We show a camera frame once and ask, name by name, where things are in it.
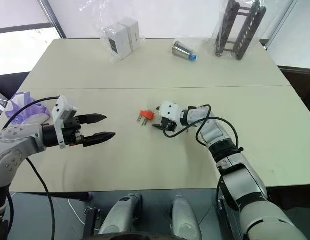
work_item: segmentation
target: black metal rack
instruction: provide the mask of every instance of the black metal rack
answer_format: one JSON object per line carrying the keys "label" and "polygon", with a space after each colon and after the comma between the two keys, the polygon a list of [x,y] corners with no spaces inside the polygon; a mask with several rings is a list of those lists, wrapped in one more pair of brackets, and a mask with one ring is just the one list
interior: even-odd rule
{"label": "black metal rack", "polygon": [[[233,52],[235,53],[236,58],[241,60],[259,28],[266,10],[265,6],[261,6],[259,0],[254,1],[251,8],[241,7],[237,1],[229,0],[225,10],[221,31],[219,31],[216,39],[215,54],[220,57],[224,51]],[[246,16],[246,20],[236,41],[229,41],[229,36],[238,15]],[[233,49],[225,48],[226,44],[234,44]]]}

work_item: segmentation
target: metal cylinder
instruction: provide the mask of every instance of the metal cylinder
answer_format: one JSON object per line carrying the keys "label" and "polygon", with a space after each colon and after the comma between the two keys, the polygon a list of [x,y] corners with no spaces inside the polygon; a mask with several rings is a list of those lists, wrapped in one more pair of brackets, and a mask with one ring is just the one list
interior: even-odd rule
{"label": "metal cylinder", "polygon": [[191,60],[192,62],[197,60],[197,56],[193,55],[193,51],[180,41],[176,41],[171,49],[174,55],[177,55],[183,59]]}

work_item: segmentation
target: beige table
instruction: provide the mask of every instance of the beige table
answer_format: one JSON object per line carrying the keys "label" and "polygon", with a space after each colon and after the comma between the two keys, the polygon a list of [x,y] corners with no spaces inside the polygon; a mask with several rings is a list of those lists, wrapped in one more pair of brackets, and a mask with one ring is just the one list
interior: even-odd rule
{"label": "beige table", "polygon": [[[107,58],[95,58],[98,63],[94,63],[96,67],[93,69],[102,76],[98,81],[90,72],[92,69],[79,70],[74,67],[71,71],[69,65],[73,64],[92,66],[93,60],[89,60],[88,54],[98,43],[98,40],[54,41],[21,87],[21,91],[31,91],[36,99],[66,95],[76,102],[78,114],[101,113],[108,117],[100,123],[84,125],[82,132],[85,135],[116,132],[113,139],[99,145],[87,148],[74,146],[63,150],[53,147],[32,156],[31,160],[51,192],[215,188],[219,174],[207,149],[196,142],[194,129],[168,139],[151,124],[142,127],[136,122],[140,109],[155,109],[164,100],[181,106],[211,104],[216,116],[229,120],[235,126],[240,146],[244,147],[245,155],[267,186],[310,184],[310,113],[261,47],[257,46],[254,50],[255,58],[246,58],[242,62],[205,55],[202,51],[200,56],[207,58],[201,57],[200,60],[207,64],[200,60],[195,64],[207,69],[201,71],[197,68],[195,71],[189,68],[188,76],[196,76],[192,81],[184,77],[180,77],[179,81],[175,78],[167,80],[170,72],[160,71],[162,68],[169,69],[164,60],[163,66],[158,66],[156,74],[161,75],[161,80],[157,82],[153,82],[153,74],[149,74],[148,79],[134,78],[147,75],[147,64],[128,71],[125,79],[116,77],[108,81],[107,76],[113,76],[117,65],[109,64]],[[155,45],[165,49],[170,41],[151,40],[135,54],[145,59],[146,53],[158,55],[159,59],[166,55],[171,57],[165,50],[155,54],[150,50]],[[72,48],[76,54],[81,52],[83,57],[69,57],[66,61]],[[96,56],[93,51],[90,54],[92,58]],[[132,59],[138,60],[135,54],[119,63],[117,74],[126,69],[126,65],[134,66]],[[259,59],[256,60],[258,65],[264,62],[264,67],[254,65],[254,59]],[[188,68],[179,58],[170,58],[169,61],[174,65],[171,68],[175,65]],[[209,61],[214,62],[215,67],[211,67]],[[56,62],[62,67],[54,69]],[[248,84],[240,72],[234,76],[231,72],[227,73],[228,65],[241,68],[245,78],[248,77],[246,66],[250,65],[255,69],[256,78],[252,77]],[[217,71],[222,66],[225,68],[222,73],[225,81],[219,82],[217,77],[220,73]],[[83,79],[82,71],[89,77]],[[263,85],[260,75],[266,75],[267,84]],[[54,76],[63,77],[59,83],[56,79],[53,83],[48,82],[48,78]],[[52,108],[54,104],[50,101],[46,106]],[[5,116],[1,116],[0,128],[6,120]],[[154,121],[158,123],[160,119],[157,117]],[[23,163],[11,191],[44,190],[29,165]]]}

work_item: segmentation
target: white wall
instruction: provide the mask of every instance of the white wall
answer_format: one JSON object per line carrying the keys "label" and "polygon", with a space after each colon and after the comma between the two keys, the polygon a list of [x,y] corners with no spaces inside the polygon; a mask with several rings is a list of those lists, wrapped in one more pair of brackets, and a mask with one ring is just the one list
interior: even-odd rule
{"label": "white wall", "polygon": [[279,66],[310,69],[310,0],[298,0],[268,52]]}
{"label": "white wall", "polygon": [[49,22],[37,0],[0,0],[0,29]]}
{"label": "white wall", "polygon": [[[96,17],[91,9],[79,8],[82,3],[111,2],[106,0],[48,0],[68,38],[98,38]],[[210,38],[219,20],[218,0],[115,0],[124,9],[133,5],[133,16],[139,21],[140,32],[146,38],[175,38],[178,35]],[[275,3],[281,3],[277,9]],[[263,38],[270,38],[281,16],[292,0],[268,0],[268,10],[263,22],[271,23],[273,12],[277,15]]]}

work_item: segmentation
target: white box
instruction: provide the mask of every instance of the white box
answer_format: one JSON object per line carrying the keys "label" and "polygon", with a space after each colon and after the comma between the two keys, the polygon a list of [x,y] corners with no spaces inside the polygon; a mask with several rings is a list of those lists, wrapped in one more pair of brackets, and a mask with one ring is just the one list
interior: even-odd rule
{"label": "white box", "polygon": [[110,47],[119,59],[124,59],[132,53],[129,31],[126,26],[116,23],[104,30]]}
{"label": "white box", "polygon": [[132,18],[124,17],[118,23],[127,27],[128,35],[130,39],[131,51],[134,52],[136,49],[140,47],[139,22]]}

